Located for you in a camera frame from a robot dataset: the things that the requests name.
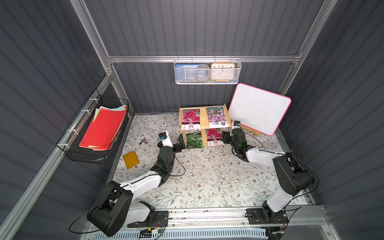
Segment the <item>wooden two-tier shelf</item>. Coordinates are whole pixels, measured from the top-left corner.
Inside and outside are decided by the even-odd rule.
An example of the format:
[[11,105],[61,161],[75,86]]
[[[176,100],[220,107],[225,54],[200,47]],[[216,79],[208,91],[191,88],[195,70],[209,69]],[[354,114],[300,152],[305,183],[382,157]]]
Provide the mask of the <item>wooden two-tier shelf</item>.
[[[228,122],[228,126],[225,127],[225,128],[218,128],[218,129],[221,129],[222,131],[229,131],[231,129],[231,127],[232,127],[232,122],[231,122],[231,119],[230,119],[230,115],[229,115],[229,111],[228,111],[227,106],[226,105],[220,105],[220,106],[209,106],[209,107],[224,107],[225,116],[226,116],[226,119],[227,119],[227,122]],[[181,131],[181,134],[183,134],[186,146],[187,146],[186,134],[187,133],[199,132],[199,131],[182,131],[182,129],[181,129],[182,111],[184,109],[200,109],[200,111],[201,111],[201,115],[200,115],[200,118],[201,118],[201,130],[200,131],[202,133],[204,147],[208,147],[206,130],[210,129],[210,127],[209,127],[209,121],[208,121],[208,116],[207,116],[206,108],[207,107],[194,107],[194,108],[180,108],[179,109],[179,114],[180,114],[180,131]]]

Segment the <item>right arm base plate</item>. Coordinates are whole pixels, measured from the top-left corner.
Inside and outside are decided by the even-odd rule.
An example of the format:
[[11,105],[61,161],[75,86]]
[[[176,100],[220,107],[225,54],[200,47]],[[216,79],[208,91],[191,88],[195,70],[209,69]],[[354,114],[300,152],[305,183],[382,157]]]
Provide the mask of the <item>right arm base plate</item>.
[[274,213],[267,209],[250,208],[246,209],[245,217],[250,225],[287,224],[289,221],[284,210]]

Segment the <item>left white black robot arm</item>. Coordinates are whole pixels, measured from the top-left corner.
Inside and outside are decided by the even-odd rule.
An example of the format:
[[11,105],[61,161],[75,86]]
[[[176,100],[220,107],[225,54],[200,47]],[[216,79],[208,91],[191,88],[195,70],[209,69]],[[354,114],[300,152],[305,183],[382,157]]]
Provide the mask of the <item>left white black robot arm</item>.
[[128,182],[108,182],[87,213],[87,220],[107,237],[112,237],[124,226],[152,227],[164,225],[161,212],[145,201],[136,201],[144,193],[163,185],[172,177],[176,154],[186,149],[183,135],[172,143],[167,131],[159,134],[160,148],[156,163],[150,170]]

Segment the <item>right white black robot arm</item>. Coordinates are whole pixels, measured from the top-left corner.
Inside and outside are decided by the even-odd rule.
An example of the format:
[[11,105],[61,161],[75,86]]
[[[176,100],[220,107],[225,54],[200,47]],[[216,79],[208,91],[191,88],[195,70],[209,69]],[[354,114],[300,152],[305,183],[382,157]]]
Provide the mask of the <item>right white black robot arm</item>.
[[319,182],[315,171],[291,152],[278,153],[262,150],[247,143],[246,133],[241,128],[222,133],[222,141],[232,147],[232,153],[247,163],[256,163],[275,170],[279,187],[262,205],[262,221],[284,222],[285,207],[300,192]]

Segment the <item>purple flower seed bag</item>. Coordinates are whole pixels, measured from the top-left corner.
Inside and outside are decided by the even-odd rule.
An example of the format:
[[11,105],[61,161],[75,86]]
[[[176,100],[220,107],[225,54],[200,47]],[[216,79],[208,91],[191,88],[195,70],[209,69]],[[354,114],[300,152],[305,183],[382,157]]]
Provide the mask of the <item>purple flower seed bag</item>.
[[210,129],[225,128],[228,126],[224,107],[207,107],[206,111]]

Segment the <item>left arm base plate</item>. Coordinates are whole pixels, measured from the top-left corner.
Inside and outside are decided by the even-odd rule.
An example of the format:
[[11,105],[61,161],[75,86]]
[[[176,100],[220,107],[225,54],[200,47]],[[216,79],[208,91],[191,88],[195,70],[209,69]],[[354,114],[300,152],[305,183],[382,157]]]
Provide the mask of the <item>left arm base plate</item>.
[[169,212],[168,211],[155,211],[150,213],[146,220],[143,222],[135,222],[127,224],[128,228],[164,228],[168,226]]

